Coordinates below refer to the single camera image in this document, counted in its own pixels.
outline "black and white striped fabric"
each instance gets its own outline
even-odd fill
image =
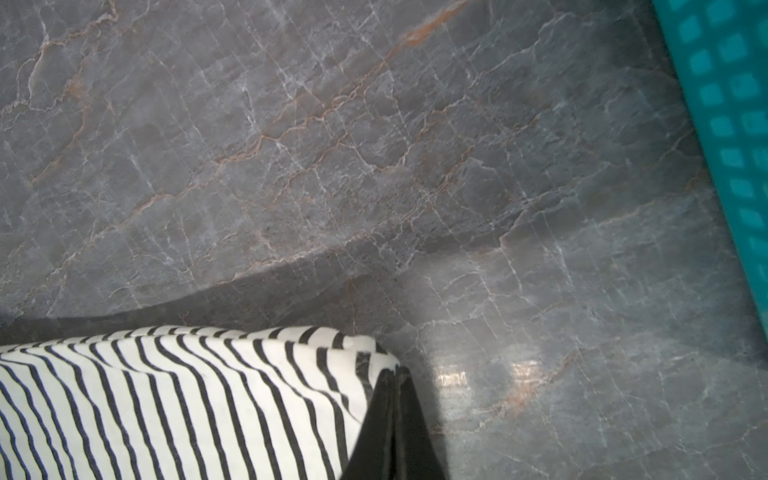
[[[325,327],[163,326],[0,347],[0,475],[333,479],[397,359]]]

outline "striped fabric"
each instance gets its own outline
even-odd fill
[[[0,347],[6,478],[338,478],[397,360],[325,327]]]

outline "floor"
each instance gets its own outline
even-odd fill
[[[765,478],[766,342],[648,0],[3,0],[0,339],[320,324],[451,478]]]

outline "blue square pattern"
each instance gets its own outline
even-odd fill
[[[752,162],[764,172],[768,172],[768,148],[755,148],[752,150]]]
[[[723,98],[723,91],[720,90],[720,86],[716,83],[704,85],[700,90],[701,101],[707,106],[719,105],[725,102]]]
[[[750,237],[750,247],[754,253],[761,257],[768,258],[768,242],[757,237]]]
[[[768,117],[764,110],[751,111],[741,116],[744,131],[753,137],[768,134]]]
[[[728,22],[736,14],[733,0],[715,0],[707,6],[707,17],[713,27]]]
[[[728,117],[715,117],[710,120],[710,127],[712,127],[712,133],[716,137],[732,137],[733,136],[733,122]]]
[[[708,50],[699,50],[691,55],[688,62],[694,75],[702,75],[712,70],[712,55]]]
[[[739,209],[739,217],[745,225],[755,230],[765,230],[766,224],[763,221],[763,216],[759,212],[752,210],[751,208],[741,207]]]
[[[691,15],[680,24],[680,40],[691,43],[701,36],[701,24],[696,15]]]
[[[722,40],[717,49],[720,51],[720,57],[728,63],[746,57],[746,42],[740,33],[735,33]]]
[[[755,78],[755,75],[748,71],[731,77],[730,91],[739,100],[754,98],[760,95],[760,83]]]
[[[744,180],[743,178],[731,178],[730,179],[730,191],[734,195],[741,198],[754,198],[755,190],[752,188],[752,182]]]
[[[680,10],[680,8],[687,4],[688,0],[670,0],[670,7],[674,10]]]
[[[763,44],[763,47],[768,48],[768,18],[764,18],[757,23],[757,37]]]
[[[744,156],[738,148],[723,148],[720,150],[720,159],[726,167],[744,168]]]

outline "gray marble surface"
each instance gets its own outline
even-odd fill
[[[2,0],[0,341],[321,324],[451,478],[766,478],[766,343],[644,0]]]

